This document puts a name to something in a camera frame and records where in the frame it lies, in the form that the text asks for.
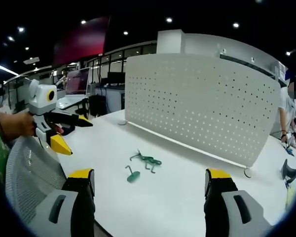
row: computer monitor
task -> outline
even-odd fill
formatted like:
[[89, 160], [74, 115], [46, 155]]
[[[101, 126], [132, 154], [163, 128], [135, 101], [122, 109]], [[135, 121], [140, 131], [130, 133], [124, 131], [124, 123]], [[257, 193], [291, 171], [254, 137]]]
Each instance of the computer monitor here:
[[85, 95], [87, 93], [89, 68], [71, 71], [67, 75], [67, 95]]

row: pegboard divider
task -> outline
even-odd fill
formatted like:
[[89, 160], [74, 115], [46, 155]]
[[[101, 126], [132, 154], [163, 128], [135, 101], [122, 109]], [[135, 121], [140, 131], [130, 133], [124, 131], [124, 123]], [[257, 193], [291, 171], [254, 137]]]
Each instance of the pegboard divider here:
[[279, 84], [243, 65], [199, 55], [127, 59], [125, 117], [148, 130], [251, 167], [270, 133]]

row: office desk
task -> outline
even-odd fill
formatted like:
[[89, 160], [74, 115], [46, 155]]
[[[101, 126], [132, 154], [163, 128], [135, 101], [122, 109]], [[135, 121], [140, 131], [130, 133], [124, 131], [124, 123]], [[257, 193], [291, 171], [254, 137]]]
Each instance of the office desk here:
[[56, 108], [57, 109], [60, 109], [60, 110], [67, 110], [75, 105], [78, 106], [78, 109], [79, 109], [79, 104], [82, 104], [82, 110], [83, 110], [83, 116], [85, 118], [87, 118], [88, 114], [87, 114], [87, 109], [85, 107], [85, 104], [88, 102], [88, 97], [81, 97], [81, 98], [71, 98], [70, 101], [68, 102], [65, 102], [65, 105], [63, 107], [60, 107], [60, 103], [61, 101], [60, 100], [57, 100], [57, 103], [56, 103]]
[[[205, 236], [205, 169], [220, 168], [230, 173], [238, 189], [246, 190], [264, 208], [272, 225], [285, 213], [287, 190], [280, 169], [288, 159], [280, 141], [268, 138], [252, 167], [252, 178], [243, 168], [177, 145], [130, 124], [118, 125], [124, 111], [92, 120], [93, 127], [81, 128], [65, 137], [71, 156], [58, 155], [65, 174], [77, 169], [95, 170], [95, 219], [114, 237], [199, 237]], [[143, 155], [161, 160], [155, 174], [137, 158]], [[130, 172], [140, 171], [134, 183], [126, 181]]]

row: green plastic part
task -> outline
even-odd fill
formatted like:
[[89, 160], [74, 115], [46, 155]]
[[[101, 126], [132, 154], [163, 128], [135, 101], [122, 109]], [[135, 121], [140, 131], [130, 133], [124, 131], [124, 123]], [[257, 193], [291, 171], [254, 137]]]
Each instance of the green plastic part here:
[[147, 164], [148, 164], [148, 162], [146, 161], [145, 169], [149, 169], [150, 170], [150, 168], [147, 167]]
[[159, 160], [156, 160], [154, 159], [153, 157], [146, 157], [146, 156], [143, 156], [140, 151], [138, 150], [138, 153], [132, 157], [130, 157], [129, 159], [132, 160], [132, 158], [135, 158], [135, 157], [139, 157], [141, 160], [145, 161], [146, 164], [145, 164], [145, 169], [148, 169], [150, 170], [153, 174], [155, 174], [155, 172], [153, 171], [153, 168], [156, 166], [156, 165], [161, 165], [162, 162], [159, 161]]
[[140, 172], [139, 171], [135, 171], [130, 176], [128, 176], [127, 181], [129, 183], [133, 183], [136, 179], [139, 178], [139, 176], [140, 176]]
[[125, 167], [125, 169], [127, 169], [127, 168], [129, 168], [129, 170], [130, 170], [130, 172], [131, 172], [131, 175], [128, 176], [127, 181], [128, 181], [129, 183], [133, 183], [136, 179], [139, 178], [139, 176], [140, 176], [140, 172], [139, 172], [139, 171], [135, 171], [135, 172], [133, 173], [133, 172], [132, 172], [132, 169], [131, 169], [131, 167], [130, 167], [129, 165]]

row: gray mesh chair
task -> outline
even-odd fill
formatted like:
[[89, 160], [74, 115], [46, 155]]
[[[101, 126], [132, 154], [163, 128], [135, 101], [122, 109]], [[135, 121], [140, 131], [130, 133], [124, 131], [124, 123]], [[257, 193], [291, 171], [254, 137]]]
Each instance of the gray mesh chair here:
[[29, 224], [36, 207], [54, 190], [61, 189], [66, 177], [60, 163], [53, 159], [33, 137], [20, 137], [6, 165], [5, 192], [12, 208]]

